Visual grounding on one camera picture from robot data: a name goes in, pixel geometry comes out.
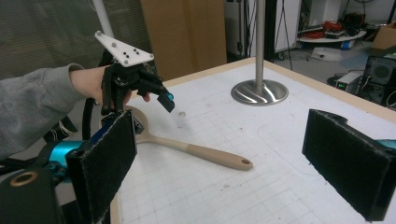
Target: spoon handle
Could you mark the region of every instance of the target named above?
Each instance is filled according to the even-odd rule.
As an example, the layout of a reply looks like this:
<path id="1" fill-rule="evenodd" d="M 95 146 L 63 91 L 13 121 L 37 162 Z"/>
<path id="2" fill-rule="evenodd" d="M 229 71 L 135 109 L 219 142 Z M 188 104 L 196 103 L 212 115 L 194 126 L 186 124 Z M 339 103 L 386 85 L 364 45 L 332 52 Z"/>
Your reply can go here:
<path id="1" fill-rule="evenodd" d="M 152 136 L 151 142 L 156 144 L 176 148 L 194 156 L 213 161 L 217 164 L 228 166 L 237 170 L 250 170 L 253 167 L 253 163 L 248 159 L 235 155 L 233 153 L 216 150 L 209 147 L 200 147 L 193 144 L 179 142 L 177 140 L 162 138 L 158 136 Z"/>

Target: wooden spoon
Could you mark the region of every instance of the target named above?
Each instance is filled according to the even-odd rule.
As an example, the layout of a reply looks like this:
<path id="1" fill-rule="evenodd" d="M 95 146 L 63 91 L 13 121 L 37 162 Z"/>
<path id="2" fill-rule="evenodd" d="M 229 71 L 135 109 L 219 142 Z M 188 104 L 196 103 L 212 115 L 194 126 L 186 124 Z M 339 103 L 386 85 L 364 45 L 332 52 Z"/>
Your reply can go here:
<path id="1" fill-rule="evenodd" d="M 139 109 L 132 106 L 125 106 L 125 109 L 132 109 L 134 117 L 140 121 L 145 128 L 141 134 L 136 136 L 136 143 L 155 143 L 165 147 L 172 147 L 181 151 L 190 153 L 194 156 L 213 161 L 217 164 L 224 165 L 237 170 L 250 170 L 253 167 L 253 163 L 248 159 L 234 155 L 229 152 L 216 150 L 209 147 L 200 147 L 193 144 L 179 142 L 177 140 L 162 138 L 154 136 L 149 132 L 149 121 L 145 114 Z"/>

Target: round metal base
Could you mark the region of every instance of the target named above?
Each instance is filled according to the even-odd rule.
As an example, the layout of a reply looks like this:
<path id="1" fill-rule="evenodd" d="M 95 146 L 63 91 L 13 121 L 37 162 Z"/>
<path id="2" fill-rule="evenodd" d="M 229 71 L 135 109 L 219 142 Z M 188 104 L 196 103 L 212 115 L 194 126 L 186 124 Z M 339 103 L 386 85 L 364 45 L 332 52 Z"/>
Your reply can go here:
<path id="1" fill-rule="evenodd" d="M 288 94 L 284 85 L 272 80 L 263 80 L 261 90 L 257 90 L 256 80 L 241 82 L 231 90 L 231 96 L 244 105 L 274 105 L 286 99 Z"/>

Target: cluttered table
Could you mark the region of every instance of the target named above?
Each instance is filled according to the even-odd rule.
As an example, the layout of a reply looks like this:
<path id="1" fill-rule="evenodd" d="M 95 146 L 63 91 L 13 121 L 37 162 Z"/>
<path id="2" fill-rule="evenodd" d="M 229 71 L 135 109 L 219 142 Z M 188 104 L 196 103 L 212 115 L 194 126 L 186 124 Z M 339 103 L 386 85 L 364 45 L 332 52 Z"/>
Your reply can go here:
<path id="1" fill-rule="evenodd" d="M 128 103 L 146 115 L 153 135 L 230 152 L 253 168 L 138 144 L 111 205 L 112 223 L 367 223 L 302 153 L 308 110 L 345 117 L 374 139 L 396 139 L 396 112 L 268 62 L 264 79 L 285 85 L 288 97 L 242 105 L 231 89 L 255 78 L 254 60 L 166 81 L 176 103 L 170 114 L 155 99 Z M 378 223 L 396 223 L 395 201 Z"/>

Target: gray sweatshirt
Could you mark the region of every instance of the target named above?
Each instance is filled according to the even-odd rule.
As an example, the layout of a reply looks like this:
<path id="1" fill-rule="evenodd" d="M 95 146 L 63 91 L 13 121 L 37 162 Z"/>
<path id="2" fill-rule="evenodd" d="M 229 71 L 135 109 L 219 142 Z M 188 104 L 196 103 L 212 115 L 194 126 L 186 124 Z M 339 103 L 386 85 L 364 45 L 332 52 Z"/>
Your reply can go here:
<path id="1" fill-rule="evenodd" d="M 0 81 L 0 160 L 30 147 L 84 98 L 69 77 L 79 69 L 42 68 Z"/>

